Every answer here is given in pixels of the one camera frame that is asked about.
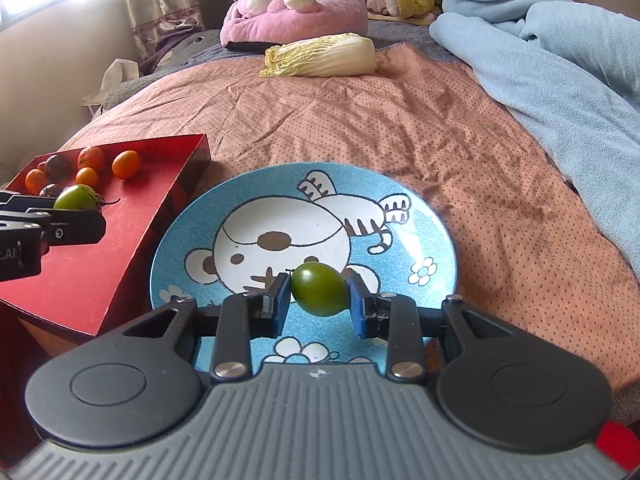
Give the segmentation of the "green tomato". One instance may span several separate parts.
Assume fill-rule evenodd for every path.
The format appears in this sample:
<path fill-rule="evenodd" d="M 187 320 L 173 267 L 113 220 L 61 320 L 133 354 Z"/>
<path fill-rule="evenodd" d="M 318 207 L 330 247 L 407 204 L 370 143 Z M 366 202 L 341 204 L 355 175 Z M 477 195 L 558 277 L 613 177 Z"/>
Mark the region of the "green tomato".
<path fill-rule="evenodd" d="M 64 188 L 56 198 L 53 208 L 59 210 L 99 210 L 102 200 L 89 185 L 75 184 Z"/>
<path fill-rule="evenodd" d="M 291 276 L 291 292 L 299 307 L 314 316 L 337 315 L 349 306 L 349 289 L 344 278 L 320 262 L 306 262 Z"/>

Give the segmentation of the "large orange mandarin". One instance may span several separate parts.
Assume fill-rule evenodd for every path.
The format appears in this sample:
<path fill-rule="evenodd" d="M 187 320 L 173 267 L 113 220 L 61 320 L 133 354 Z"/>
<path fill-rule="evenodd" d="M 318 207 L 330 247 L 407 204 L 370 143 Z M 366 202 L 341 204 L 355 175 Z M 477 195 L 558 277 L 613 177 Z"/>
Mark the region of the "large orange mandarin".
<path fill-rule="evenodd" d="M 88 146 L 83 148 L 77 156 L 77 168 L 91 168 L 97 174 L 100 174 L 106 166 L 106 156 L 102 148 L 97 146 Z"/>

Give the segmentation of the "dark purple tomato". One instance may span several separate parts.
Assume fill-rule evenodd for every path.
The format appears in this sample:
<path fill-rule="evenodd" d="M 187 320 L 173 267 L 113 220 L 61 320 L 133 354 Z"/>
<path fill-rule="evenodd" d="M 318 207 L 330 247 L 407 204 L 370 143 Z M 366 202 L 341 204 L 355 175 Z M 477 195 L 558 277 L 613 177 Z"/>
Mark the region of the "dark purple tomato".
<path fill-rule="evenodd" d="M 64 155 L 55 154 L 44 162 L 43 171 L 50 182 L 61 183 L 70 178 L 73 168 Z"/>
<path fill-rule="evenodd" d="M 60 196 L 64 190 L 65 190 L 64 185 L 57 184 L 57 183 L 50 183 L 44 186 L 40 190 L 39 195 L 43 197 L 58 198 L 58 196 Z"/>

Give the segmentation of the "small yellow-orange mandarin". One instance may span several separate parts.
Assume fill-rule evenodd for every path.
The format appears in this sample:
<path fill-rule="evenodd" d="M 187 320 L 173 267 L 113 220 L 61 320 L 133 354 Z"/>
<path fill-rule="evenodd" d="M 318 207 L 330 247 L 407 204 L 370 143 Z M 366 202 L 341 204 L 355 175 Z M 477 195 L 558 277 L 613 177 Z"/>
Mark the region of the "small yellow-orange mandarin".
<path fill-rule="evenodd" d="M 82 167 L 76 172 L 75 183 L 87 185 L 96 190 L 100 185 L 100 176 L 91 167 Z"/>

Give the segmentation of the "dark purple tomato back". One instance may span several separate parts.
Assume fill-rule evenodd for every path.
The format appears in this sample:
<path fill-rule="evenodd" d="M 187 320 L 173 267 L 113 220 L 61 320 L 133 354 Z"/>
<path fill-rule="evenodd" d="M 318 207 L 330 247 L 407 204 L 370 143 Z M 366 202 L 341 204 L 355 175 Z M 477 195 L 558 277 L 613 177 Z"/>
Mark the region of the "dark purple tomato back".
<path fill-rule="evenodd" d="M 55 154 L 44 162 L 43 171 L 50 182 L 61 183 L 70 178 L 73 168 L 64 155 Z"/>

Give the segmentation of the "blue cartoon tiger plate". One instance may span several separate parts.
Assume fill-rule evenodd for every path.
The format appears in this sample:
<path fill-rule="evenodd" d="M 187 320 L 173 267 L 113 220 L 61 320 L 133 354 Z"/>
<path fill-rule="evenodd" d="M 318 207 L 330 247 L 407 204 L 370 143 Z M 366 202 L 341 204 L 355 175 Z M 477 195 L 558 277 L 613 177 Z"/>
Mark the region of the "blue cartoon tiger plate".
<path fill-rule="evenodd" d="M 421 197 L 371 170 L 296 162 L 241 174 L 190 203 L 154 256 L 152 305 L 179 296 L 220 304 L 307 261 L 426 308 L 457 283 L 454 244 Z"/>

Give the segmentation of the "pink dotted bedspread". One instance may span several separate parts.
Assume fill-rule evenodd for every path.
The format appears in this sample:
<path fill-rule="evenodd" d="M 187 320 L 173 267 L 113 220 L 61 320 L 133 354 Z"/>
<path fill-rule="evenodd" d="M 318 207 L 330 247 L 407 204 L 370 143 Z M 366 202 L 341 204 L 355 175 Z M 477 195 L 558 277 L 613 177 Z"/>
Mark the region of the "pink dotted bedspread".
<path fill-rule="evenodd" d="M 203 133 L 200 189 L 286 162 L 342 162 L 422 196 L 454 240 L 458 289 L 479 307 L 639 382 L 639 283 L 582 200 L 459 62 L 401 44 L 378 71 L 264 78 L 257 55 L 163 76 L 90 122 L 69 148 Z"/>

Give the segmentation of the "white tote bag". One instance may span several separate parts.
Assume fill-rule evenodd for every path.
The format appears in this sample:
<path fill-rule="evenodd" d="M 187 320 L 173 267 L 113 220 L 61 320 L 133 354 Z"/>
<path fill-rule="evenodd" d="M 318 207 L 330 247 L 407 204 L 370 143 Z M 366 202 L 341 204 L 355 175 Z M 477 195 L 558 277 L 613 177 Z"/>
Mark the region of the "white tote bag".
<path fill-rule="evenodd" d="M 116 58 L 103 74 L 100 88 L 80 99 L 80 105 L 85 107 L 92 119 L 102 114 L 103 103 L 108 94 L 123 82 L 136 80 L 140 77 L 137 62 Z"/>

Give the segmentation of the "grey shark plush toy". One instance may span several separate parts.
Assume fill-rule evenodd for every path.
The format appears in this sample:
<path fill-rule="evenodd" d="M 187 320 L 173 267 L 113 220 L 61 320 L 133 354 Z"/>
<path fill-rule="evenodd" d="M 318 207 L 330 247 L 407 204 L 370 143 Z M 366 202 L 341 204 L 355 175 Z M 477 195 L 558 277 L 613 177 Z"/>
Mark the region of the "grey shark plush toy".
<path fill-rule="evenodd" d="M 137 78 L 123 80 L 107 90 L 105 98 L 100 103 L 100 111 L 111 110 L 167 75 L 232 56 L 233 53 L 221 45 L 218 29 L 194 32 L 178 42 L 166 44 L 151 62 L 143 64 Z"/>

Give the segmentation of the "napa cabbage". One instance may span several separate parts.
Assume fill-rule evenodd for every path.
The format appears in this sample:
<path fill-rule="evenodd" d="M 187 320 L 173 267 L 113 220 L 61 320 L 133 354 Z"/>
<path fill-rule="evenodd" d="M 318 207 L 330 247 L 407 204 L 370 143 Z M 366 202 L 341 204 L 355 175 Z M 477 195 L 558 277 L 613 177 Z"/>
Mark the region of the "napa cabbage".
<path fill-rule="evenodd" d="M 373 41 L 348 32 L 268 48 L 265 52 L 265 68 L 259 76 L 360 76 L 373 74 L 377 69 Z"/>

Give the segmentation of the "pink plush bunny pillow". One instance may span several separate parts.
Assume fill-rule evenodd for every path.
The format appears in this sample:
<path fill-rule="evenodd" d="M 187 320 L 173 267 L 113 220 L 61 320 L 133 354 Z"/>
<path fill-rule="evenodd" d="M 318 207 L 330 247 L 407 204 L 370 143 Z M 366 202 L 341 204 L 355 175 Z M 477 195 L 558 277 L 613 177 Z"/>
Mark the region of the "pink plush bunny pillow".
<path fill-rule="evenodd" d="M 220 31 L 227 49 L 265 47 L 298 40 L 368 31 L 363 0 L 234 0 Z"/>

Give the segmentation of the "light blue blanket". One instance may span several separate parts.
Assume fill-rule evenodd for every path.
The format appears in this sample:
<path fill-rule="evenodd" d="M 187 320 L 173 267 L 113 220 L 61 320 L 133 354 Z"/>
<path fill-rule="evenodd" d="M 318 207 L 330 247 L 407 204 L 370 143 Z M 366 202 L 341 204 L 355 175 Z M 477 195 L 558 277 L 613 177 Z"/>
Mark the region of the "light blue blanket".
<path fill-rule="evenodd" d="M 537 140 L 639 266 L 639 23 L 573 0 L 444 0 L 432 38 Z"/>

